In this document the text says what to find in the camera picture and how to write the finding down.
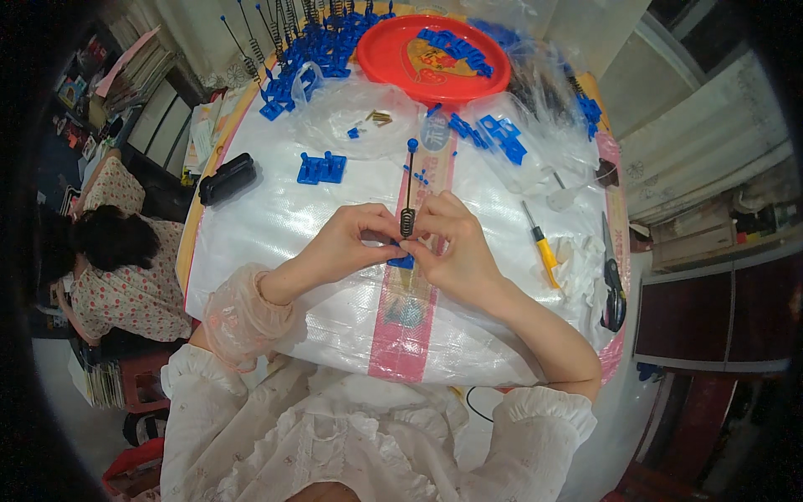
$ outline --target polka dot shirt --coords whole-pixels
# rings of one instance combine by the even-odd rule
[[[142,209],[145,191],[114,157],[87,195],[85,210],[112,204],[126,212]],[[189,338],[191,317],[176,276],[176,256],[184,225],[144,219],[159,238],[152,267],[120,267],[113,272],[87,266],[73,283],[72,307],[86,334],[99,339],[112,326],[157,341]]]

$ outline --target floor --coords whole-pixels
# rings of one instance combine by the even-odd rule
[[[638,305],[638,284],[649,274],[652,254],[631,256],[631,289],[628,305]],[[630,354],[636,333],[636,308],[627,312],[622,362],[594,403],[597,428],[574,455],[559,501],[597,502],[613,490],[633,458],[650,417],[658,383],[639,382],[636,363]],[[502,395],[493,389],[477,388],[471,405],[488,417]],[[469,427],[456,442],[455,456],[462,469],[478,467],[485,459],[491,441],[491,424],[473,411]]]
[[[100,477],[125,448],[124,410],[100,410],[89,406],[72,383],[67,362],[72,355],[67,340],[31,341],[39,383],[54,419],[64,437],[93,480]]]

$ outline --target sheer pink sleeve cover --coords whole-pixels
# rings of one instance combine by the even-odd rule
[[[203,312],[209,346],[221,361],[246,373],[256,358],[268,354],[295,318],[293,304],[274,305],[259,294],[257,285],[270,269],[259,263],[238,268],[210,294]]]

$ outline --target black case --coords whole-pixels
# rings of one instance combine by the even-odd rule
[[[213,176],[201,180],[198,195],[201,204],[213,206],[236,194],[256,179],[254,159],[248,153],[241,153],[218,168]]]

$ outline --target red plastic tray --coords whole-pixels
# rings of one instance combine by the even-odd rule
[[[485,54],[491,78],[476,75],[465,59],[455,60],[418,38],[422,28],[449,30]],[[373,82],[397,85],[427,106],[464,104],[501,92],[510,80],[510,63],[502,47],[464,22],[442,16],[406,15],[372,27],[357,44],[357,61]]]

